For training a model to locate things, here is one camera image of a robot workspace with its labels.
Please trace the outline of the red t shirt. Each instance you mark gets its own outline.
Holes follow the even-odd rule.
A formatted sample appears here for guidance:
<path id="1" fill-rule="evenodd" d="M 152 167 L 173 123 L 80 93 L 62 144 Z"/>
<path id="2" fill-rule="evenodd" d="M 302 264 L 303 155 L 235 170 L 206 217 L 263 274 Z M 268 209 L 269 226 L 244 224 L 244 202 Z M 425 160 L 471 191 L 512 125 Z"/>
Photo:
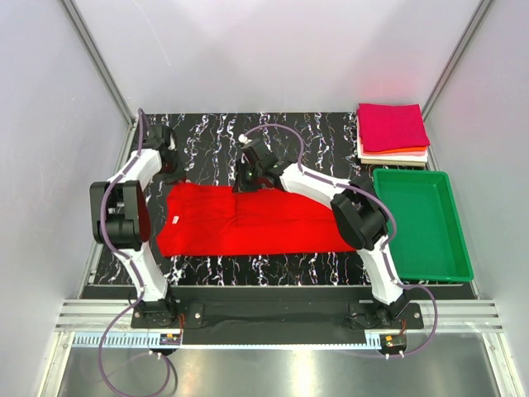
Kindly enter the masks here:
<path id="1" fill-rule="evenodd" d="M 229 186 L 182 183 L 167 198 L 156 241 L 165 256 L 347 252 L 332 211 L 278 189 L 236 194 Z"/>

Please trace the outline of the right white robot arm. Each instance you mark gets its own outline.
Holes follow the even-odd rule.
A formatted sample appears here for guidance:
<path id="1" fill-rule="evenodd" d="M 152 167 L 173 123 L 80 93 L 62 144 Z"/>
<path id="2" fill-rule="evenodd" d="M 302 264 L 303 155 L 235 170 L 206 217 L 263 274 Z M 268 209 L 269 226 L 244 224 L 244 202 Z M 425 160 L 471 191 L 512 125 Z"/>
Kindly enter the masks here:
<path id="1" fill-rule="evenodd" d="M 279 160 L 259 138 L 239 136 L 242 155 L 236 162 L 236 193 L 280 189 L 324 205 L 332 211 L 342 240 L 360 256 L 374 302 L 364 309 L 362 327 L 393 328 L 405 317 L 404 292 L 389 250 L 388 222 L 393 219 L 374 192 L 370 179 L 334 178 L 288 160 Z"/>

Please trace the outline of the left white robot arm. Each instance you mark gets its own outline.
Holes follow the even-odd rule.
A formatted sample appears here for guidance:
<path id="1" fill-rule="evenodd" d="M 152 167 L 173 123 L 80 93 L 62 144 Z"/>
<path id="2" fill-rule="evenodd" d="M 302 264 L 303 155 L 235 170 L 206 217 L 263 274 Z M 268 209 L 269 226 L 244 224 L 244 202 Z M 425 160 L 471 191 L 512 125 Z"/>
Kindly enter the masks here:
<path id="1" fill-rule="evenodd" d="M 112 177 L 89 188 L 94 240 L 125 266 L 142 304 L 153 303 L 150 318 L 162 328 L 178 319 L 169 302 L 169 284 L 150 249 L 151 221 L 145 188 L 152 179 L 172 185 L 186 178 L 174 130 L 158 124 L 139 126 L 140 147 Z"/>

